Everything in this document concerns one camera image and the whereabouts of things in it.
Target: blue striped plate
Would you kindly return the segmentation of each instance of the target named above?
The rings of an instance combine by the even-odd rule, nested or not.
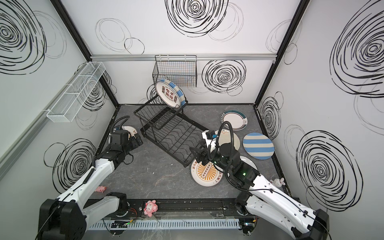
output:
[[[159,79],[155,83],[155,89],[167,105],[173,108],[179,108],[185,104],[184,93],[173,82],[166,79]]]
[[[245,151],[254,158],[268,159],[275,152],[272,141],[265,135],[258,132],[251,132],[243,139]]]

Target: black wire basket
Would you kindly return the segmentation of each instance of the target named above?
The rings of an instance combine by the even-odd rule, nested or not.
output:
[[[166,79],[178,87],[197,86],[196,55],[156,55],[153,82]]]

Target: pink plush toy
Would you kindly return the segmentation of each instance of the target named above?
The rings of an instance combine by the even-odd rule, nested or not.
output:
[[[98,186],[95,190],[95,192],[104,192],[105,190],[107,190],[107,187],[104,187],[104,186]]]
[[[152,201],[148,201],[146,204],[145,204],[145,210],[144,210],[144,214],[145,215],[148,215],[149,217],[152,216],[152,213],[153,212],[156,212],[158,209],[157,205],[156,205],[156,200],[152,200]]]

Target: white wire basket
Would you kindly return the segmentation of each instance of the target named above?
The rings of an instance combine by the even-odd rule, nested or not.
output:
[[[47,113],[53,122],[72,122],[105,71],[102,62],[88,62]]]

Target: white plate with blue rim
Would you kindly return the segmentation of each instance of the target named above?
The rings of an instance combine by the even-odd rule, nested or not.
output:
[[[155,83],[155,89],[159,97],[168,106],[179,108],[185,104],[184,93],[173,82],[166,79],[159,79]]]
[[[220,116],[220,121],[221,123],[225,121],[230,122],[234,131],[243,130],[248,124],[245,114],[233,109],[224,111]]]

